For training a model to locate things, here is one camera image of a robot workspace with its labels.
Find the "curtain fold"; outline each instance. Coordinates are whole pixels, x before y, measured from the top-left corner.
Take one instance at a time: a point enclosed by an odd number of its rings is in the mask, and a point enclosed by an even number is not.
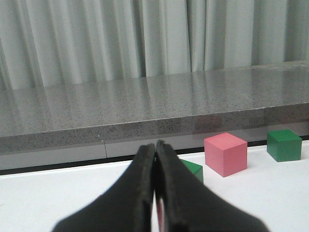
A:
[[[1,0],[0,90],[309,59],[307,0]]]

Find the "granite countertop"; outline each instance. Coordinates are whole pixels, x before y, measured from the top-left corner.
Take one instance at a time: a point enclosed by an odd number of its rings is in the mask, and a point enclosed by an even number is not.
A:
[[[309,61],[0,92],[0,152],[309,120]]]

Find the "white table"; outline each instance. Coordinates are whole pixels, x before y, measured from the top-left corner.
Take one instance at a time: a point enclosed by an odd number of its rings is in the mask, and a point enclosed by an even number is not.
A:
[[[203,165],[206,186],[262,219],[272,232],[309,232],[309,141],[303,142],[302,160],[282,163],[266,146],[249,147],[248,169],[225,178],[204,164],[203,153],[180,157]],[[58,220],[107,190],[129,164],[0,176],[0,232],[51,231]]]

